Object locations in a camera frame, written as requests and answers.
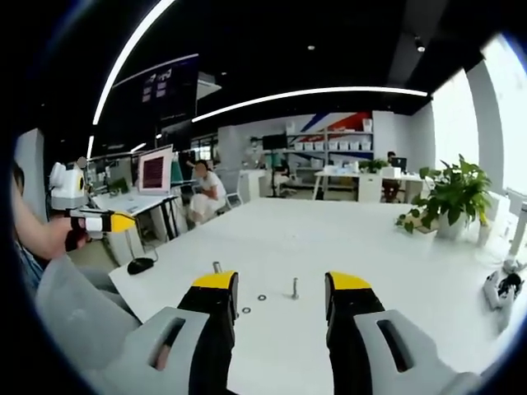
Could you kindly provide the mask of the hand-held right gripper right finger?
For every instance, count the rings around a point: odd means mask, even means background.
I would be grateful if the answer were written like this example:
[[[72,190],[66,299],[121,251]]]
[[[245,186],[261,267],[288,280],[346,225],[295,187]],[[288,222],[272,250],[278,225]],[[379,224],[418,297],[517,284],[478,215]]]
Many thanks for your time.
[[[326,345],[336,394],[474,394],[482,379],[457,372],[436,343],[395,309],[385,309],[358,276],[324,278]]]

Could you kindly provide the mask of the person's left hand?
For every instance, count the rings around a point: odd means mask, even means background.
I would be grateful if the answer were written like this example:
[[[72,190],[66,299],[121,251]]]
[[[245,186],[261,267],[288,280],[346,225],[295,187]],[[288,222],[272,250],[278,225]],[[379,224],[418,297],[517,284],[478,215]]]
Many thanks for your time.
[[[54,256],[79,249],[90,240],[84,218],[55,217],[47,226]]]

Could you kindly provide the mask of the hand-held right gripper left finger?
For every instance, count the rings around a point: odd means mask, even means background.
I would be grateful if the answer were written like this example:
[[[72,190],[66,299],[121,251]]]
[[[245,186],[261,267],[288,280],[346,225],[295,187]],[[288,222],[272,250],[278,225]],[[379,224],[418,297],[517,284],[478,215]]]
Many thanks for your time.
[[[162,298],[147,275],[119,274],[119,292],[142,322],[128,341],[125,388],[133,394],[228,394],[239,274],[214,272]]]

